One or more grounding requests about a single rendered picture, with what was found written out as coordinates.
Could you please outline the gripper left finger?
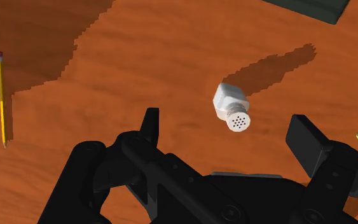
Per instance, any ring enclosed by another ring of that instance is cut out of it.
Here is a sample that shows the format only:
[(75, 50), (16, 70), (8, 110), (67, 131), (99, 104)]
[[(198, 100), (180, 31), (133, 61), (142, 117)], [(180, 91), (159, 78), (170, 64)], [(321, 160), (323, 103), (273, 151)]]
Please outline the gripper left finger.
[(111, 188), (126, 186), (150, 224), (248, 224), (239, 201), (156, 145), (159, 110), (148, 108), (140, 130), (113, 145), (84, 141), (73, 149), (38, 224), (112, 224), (101, 215)]

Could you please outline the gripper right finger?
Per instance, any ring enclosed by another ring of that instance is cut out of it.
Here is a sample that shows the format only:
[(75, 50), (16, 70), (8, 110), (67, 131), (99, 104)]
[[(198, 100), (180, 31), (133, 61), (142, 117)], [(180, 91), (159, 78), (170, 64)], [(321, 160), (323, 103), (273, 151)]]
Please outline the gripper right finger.
[(289, 224), (358, 224), (344, 213), (358, 199), (358, 151), (328, 139), (305, 115), (293, 115), (286, 144), (310, 177)]

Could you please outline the white salt shaker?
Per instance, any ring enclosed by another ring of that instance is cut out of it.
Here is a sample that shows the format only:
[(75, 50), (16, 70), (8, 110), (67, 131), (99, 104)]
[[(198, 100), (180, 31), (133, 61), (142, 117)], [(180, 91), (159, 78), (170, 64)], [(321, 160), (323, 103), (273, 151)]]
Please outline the white salt shaker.
[(240, 88), (220, 83), (212, 102), (217, 117), (225, 121), (231, 131), (241, 132), (249, 127), (251, 123), (248, 115), (250, 104)]

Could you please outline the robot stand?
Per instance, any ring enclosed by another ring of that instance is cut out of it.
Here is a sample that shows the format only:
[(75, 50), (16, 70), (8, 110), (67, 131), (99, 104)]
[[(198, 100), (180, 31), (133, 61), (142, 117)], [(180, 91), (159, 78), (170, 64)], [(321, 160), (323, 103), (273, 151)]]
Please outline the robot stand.
[(336, 25), (350, 0), (263, 0), (296, 13)]

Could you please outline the yellow pencil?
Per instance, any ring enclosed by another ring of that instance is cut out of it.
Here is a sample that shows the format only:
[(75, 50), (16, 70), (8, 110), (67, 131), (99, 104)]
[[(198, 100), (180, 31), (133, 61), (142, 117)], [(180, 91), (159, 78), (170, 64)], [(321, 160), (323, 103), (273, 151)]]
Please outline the yellow pencil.
[(1, 137), (4, 148), (7, 145), (6, 138), (6, 119), (5, 119), (5, 98), (4, 98), (4, 77), (3, 77), (3, 53), (0, 51), (0, 117), (1, 117)]

